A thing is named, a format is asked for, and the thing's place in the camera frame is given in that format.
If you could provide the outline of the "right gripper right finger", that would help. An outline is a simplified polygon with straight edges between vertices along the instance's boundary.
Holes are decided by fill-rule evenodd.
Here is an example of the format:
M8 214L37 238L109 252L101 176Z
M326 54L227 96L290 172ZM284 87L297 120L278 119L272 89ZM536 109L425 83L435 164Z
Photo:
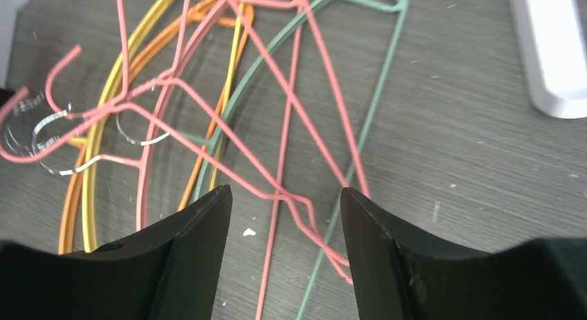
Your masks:
M585 319L586 239L488 253L433 235L355 188L341 219L361 319Z

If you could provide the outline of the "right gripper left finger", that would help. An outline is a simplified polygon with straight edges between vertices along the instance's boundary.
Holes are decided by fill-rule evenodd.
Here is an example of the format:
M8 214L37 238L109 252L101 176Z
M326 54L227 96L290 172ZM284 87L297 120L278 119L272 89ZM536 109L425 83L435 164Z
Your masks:
M231 219L227 185L136 233L56 255L1 243L2 319L209 319Z

